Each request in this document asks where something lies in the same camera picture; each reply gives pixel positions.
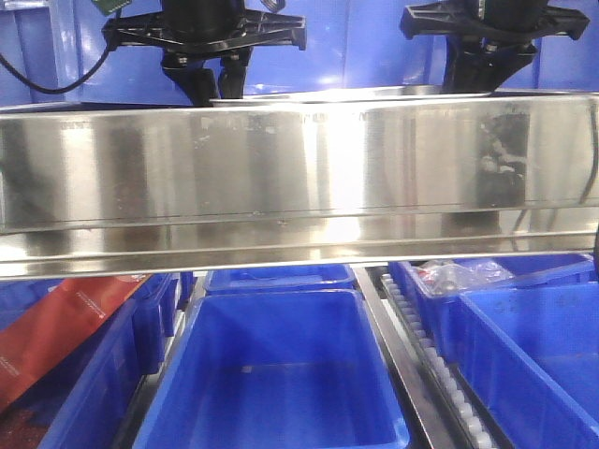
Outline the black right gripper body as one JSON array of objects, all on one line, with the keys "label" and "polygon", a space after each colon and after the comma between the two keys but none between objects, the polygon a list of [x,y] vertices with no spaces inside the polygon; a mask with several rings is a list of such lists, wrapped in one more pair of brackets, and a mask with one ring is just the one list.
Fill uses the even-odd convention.
[{"label": "black right gripper body", "polygon": [[444,36],[449,53],[487,53],[528,47],[545,36],[581,38],[590,19],[581,11],[547,1],[434,1],[403,9],[400,30],[407,39]]}]

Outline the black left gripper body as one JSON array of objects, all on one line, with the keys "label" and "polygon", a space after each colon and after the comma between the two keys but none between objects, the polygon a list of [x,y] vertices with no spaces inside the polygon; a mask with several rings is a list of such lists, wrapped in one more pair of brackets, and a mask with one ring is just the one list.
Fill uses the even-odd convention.
[{"label": "black left gripper body", "polygon": [[307,47],[306,20],[280,12],[246,7],[243,1],[162,1],[156,12],[115,17],[102,29],[110,51],[119,47],[154,47],[161,66],[186,69],[212,59],[247,65],[253,48]]}]

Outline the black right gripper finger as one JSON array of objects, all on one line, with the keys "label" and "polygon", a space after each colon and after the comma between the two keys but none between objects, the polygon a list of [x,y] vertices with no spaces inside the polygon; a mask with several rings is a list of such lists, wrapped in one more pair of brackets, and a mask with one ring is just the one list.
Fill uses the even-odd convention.
[{"label": "black right gripper finger", "polygon": [[447,39],[442,92],[493,92],[529,65],[536,54],[532,43],[484,44],[477,39]]}]

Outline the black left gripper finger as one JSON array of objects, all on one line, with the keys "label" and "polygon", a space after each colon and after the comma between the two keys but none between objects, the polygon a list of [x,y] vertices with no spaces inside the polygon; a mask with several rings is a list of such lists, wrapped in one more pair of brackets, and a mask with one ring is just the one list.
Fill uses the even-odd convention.
[{"label": "black left gripper finger", "polygon": [[163,73],[186,95],[194,107],[211,107],[217,97],[211,69],[203,67],[163,67]]},{"label": "black left gripper finger", "polygon": [[240,99],[243,97],[247,66],[248,59],[241,55],[232,55],[221,59],[218,87],[222,98]]}]

